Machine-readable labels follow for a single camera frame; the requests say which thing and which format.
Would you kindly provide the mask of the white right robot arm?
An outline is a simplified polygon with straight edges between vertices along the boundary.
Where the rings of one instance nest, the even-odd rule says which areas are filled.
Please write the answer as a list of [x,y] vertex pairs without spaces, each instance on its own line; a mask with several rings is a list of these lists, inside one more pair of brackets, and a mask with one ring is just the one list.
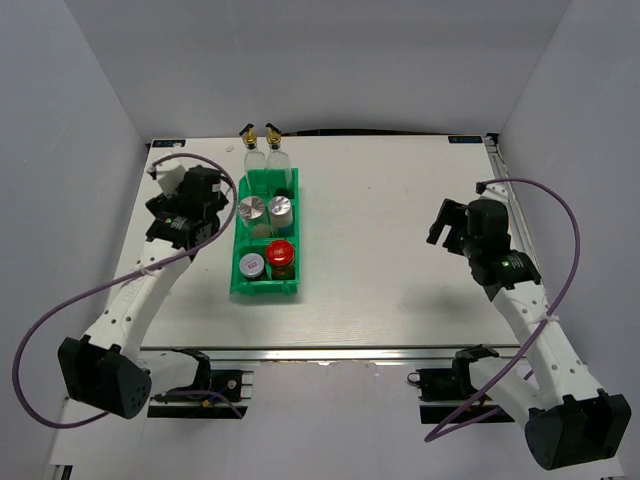
[[605,391],[551,314],[535,265],[511,247],[506,206],[488,197],[469,204],[446,199],[427,241],[441,241],[467,259],[473,279],[520,344],[510,360],[485,346],[457,352],[451,384],[464,405],[483,397],[495,402],[521,426],[545,470],[614,457],[631,407],[623,395]]

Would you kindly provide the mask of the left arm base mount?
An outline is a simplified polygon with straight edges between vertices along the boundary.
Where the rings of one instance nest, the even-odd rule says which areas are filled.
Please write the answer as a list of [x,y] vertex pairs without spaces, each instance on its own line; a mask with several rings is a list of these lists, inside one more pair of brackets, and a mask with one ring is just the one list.
[[181,387],[157,395],[147,416],[154,419],[240,420],[252,397],[254,372],[213,367],[204,386]]

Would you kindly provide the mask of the red lid sauce jar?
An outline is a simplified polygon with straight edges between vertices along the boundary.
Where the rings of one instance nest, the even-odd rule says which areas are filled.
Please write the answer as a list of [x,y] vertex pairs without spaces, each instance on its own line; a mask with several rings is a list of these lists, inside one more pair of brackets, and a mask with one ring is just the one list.
[[287,240],[274,240],[266,248],[266,261],[274,280],[290,280],[295,276],[295,248]]

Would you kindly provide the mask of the white powder jar silver lid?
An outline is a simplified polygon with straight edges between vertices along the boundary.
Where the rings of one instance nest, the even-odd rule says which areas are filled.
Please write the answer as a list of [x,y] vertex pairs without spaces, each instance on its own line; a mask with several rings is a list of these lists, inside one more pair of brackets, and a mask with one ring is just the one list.
[[267,208],[260,197],[248,196],[242,199],[238,206],[238,215],[251,239],[271,236]]

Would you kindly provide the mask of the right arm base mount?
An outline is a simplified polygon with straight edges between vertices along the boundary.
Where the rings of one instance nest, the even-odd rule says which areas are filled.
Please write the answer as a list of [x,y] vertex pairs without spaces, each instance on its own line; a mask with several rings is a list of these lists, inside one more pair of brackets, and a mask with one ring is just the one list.
[[[449,367],[423,368],[407,375],[407,382],[419,390],[420,421],[423,425],[437,424],[470,398],[476,391],[471,386],[468,366],[485,358],[499,358],[499,353],[482,345],[458,351]],[[501,408],[488,405],[489,397],[468,407],[453,423],[481,417],[481,423],[513,423]]]

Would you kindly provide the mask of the small dark spice jar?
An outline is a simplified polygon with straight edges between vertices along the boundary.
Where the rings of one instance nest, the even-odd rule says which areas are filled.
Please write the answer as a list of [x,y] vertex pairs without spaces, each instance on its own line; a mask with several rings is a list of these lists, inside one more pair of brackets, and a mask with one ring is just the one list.
[[247,253],[239,260],[239,271],[246,281],[268,279],[264,258],[258,253]]

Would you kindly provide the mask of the glass bottle with dark residue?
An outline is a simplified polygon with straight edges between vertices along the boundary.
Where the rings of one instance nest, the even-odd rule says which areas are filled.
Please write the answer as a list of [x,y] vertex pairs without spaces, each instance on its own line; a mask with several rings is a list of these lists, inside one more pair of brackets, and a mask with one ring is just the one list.
[[289,155],[282,150],[282,133],[272,123],[266,124],[266,140],[269,155],[266,159],[266,173],[270,193],[273,197],[291,197],[293,173]]

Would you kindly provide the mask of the clear glass oil bottle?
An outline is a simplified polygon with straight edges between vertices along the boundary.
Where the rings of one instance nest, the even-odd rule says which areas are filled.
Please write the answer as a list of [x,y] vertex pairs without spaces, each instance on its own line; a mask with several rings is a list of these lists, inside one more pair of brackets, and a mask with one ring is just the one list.
[[245,177],[253,195],[266,195],[266,156],[258,148],[258,137],[254,125],[248,123],[239,133],[245,145],[244,156]]

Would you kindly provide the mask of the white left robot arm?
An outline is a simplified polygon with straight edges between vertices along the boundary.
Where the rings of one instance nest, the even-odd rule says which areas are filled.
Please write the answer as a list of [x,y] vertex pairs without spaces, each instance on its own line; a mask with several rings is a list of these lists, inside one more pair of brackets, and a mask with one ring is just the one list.
[[71,399],[131,419],[156,396],[199,399],[211,387],[209,358],[194,349],[144,355],[146,332],[178,278],[192,264],[194,248],[220,231],[218,214],[228,200],[215,168],[171,162],[153,175],[161,188],[146,203],[153,221],[146,231],[134,277],[118,289],[105,312],[81,339],[66,338],[58,360]]

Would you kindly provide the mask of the blue label salt jar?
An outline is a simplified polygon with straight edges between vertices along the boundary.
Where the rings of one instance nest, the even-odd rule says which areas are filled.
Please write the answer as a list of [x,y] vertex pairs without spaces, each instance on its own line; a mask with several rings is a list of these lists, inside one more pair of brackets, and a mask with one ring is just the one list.
[[274,196],[269,200],[268,212],[273,234],[289,237],[294,231],[294,215],[291,200],[286,196]]

